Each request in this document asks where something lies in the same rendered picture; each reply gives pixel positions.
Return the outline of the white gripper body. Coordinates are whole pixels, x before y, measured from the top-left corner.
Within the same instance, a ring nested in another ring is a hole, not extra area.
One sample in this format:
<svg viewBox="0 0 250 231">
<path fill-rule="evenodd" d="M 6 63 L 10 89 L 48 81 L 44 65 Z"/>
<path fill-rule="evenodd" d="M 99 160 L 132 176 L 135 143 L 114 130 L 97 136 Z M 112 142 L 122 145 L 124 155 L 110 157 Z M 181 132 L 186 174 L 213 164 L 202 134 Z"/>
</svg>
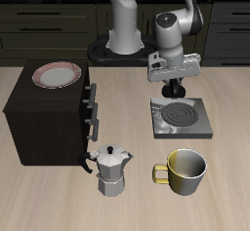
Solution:
<svg viewBox="0 0 250 231">
<path fill-rule="evenodd" d="M 172 67 L 166 58 L 162 58 L 159 53 L 153 53 L 148 56 L 147 79 L 158 82 L 199 75 L 200 60 L 199 54 L 184 55 L 183 63 Z"/>
</svg>

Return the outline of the flat dark grey stove plate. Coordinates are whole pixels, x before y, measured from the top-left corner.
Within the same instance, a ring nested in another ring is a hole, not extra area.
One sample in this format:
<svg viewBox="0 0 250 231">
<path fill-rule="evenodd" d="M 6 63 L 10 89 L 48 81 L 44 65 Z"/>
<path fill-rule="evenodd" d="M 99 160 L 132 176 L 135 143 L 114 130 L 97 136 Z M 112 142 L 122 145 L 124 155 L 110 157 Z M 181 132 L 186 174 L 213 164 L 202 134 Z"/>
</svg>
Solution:
<svg viewBox="0 0 250 231">
<path fill-rule="evenodd" d="M 212 128 L 201 98 L 160 98 L 150 100 L 155 138 L 211 138 Z"/>
</svg>

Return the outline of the dark grey kitchen cupboards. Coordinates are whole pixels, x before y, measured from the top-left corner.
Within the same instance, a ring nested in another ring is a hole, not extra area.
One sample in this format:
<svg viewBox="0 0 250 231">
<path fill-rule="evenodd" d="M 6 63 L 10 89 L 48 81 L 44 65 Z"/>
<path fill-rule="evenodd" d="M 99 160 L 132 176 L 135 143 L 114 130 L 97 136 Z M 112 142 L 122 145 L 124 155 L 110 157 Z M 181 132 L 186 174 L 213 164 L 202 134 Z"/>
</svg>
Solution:
<svg viewBox="0 0 250 231">
<path fill-rule="evenodd" d="M 213 5 L 202 65 L 250 66 L 250 2 Z"/>
</svg>

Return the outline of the yellow and white mug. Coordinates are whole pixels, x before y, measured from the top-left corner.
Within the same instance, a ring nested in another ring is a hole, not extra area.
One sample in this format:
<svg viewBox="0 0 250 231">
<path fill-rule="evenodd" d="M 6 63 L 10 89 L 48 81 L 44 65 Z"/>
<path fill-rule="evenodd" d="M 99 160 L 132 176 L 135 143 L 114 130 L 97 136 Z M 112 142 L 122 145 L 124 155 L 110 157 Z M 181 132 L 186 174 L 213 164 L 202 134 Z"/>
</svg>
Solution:
<svg viewBox="0 0 250 231">
<path fill-rule="evenodd" d="M 192 149 L 177 149 L 171 152 L 166 164 L 156 164 L 152 169 L 152 180 L 157 184 L 168 184 L 181 196 L 193 194 L 207 170 L 204 157 Z"/>
</svg>

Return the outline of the silver moka pot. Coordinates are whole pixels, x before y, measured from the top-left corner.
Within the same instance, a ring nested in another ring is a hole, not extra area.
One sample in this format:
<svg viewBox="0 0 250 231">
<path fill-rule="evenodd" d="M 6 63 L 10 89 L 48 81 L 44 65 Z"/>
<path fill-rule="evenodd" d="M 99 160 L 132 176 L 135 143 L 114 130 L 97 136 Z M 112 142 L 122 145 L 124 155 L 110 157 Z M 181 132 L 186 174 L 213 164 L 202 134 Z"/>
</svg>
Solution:
<svg viewBox="0 0 250 231">
<path fill-rule="evenodd" d="M 107 197 L 116 197 L 125 189 L 124 168 L 133 158 L 130 152 L 115 144 L 106 144 L 98 151 L 85 152 L 78 156 L 79 165 L 87 172 L 91 173 L 86 160 L 89 159 L 97 163 L 99 173 L 98 188 Z"/>
</svg>

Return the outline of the white plate with red rim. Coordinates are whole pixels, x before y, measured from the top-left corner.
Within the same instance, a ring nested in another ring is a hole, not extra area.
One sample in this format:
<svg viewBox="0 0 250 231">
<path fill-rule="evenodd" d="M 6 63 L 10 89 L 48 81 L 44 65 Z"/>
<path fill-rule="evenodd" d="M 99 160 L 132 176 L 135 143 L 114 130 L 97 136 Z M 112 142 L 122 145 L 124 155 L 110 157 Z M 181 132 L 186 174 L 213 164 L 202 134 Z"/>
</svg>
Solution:
<svg viewBox="0 0 250 231">
<path fill-rule="evenodd" d="M 81 77 L 81 68 L 68 61 L 47 63 L 32 75 L 35 85 L 45 89 L 60 89 L 72 85 Z"/>
</svg>

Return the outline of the dark olive kitchen cupboards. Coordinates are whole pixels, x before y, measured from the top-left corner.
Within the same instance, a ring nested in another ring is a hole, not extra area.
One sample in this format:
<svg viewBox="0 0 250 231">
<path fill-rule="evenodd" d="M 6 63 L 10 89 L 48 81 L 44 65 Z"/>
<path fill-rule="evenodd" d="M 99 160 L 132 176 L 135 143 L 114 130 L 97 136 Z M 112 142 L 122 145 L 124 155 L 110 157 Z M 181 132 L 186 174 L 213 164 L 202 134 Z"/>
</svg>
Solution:
<svg viewBox="0 0 250 231">
<path fill-rule="evenodd" d="M 0 66 L 23 66 L 30 58 L 85 58 L 112 21 L 109 4 L 1 4 Z"/>
</svg>

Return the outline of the dark wooden cabinet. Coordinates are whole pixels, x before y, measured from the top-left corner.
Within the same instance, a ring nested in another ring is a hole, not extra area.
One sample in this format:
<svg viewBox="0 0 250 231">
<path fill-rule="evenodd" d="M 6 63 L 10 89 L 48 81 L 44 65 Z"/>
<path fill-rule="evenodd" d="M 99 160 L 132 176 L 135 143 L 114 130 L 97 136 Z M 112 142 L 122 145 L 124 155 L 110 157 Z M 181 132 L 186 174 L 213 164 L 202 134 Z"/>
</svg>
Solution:
<svg viewBox="0 0 250 231">
<path fill-rule="evenodd" d="M 73 58 L 80 78 L 61 89 L 43 89 L 32 81 L 49 58 L 26 62 L 4 109 L 21 163 L 25 166 L 76 166 L 90 138 L 97 138 L 96 86 L 85 59 Z"/>
</svg>

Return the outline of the flat black base plate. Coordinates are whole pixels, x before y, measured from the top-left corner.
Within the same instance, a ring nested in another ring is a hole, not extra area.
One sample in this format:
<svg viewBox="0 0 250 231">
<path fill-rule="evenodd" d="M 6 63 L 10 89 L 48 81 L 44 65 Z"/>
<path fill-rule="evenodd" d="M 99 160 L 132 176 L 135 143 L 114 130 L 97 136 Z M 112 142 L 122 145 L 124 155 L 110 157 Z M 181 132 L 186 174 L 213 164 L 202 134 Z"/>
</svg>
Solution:
<svg viewBox="0 0 250 231">
<path fill-rule="evenodd" d="M 88 47 L 88 59 L 97 67 L 146 67 L 147 58 L 157 51 L 158 47 L 149 34 L 142 35 L 144 47 L 131 55 L 119 55 L 106 47 L 109 36 L 101 34 Z"/>
</svg>

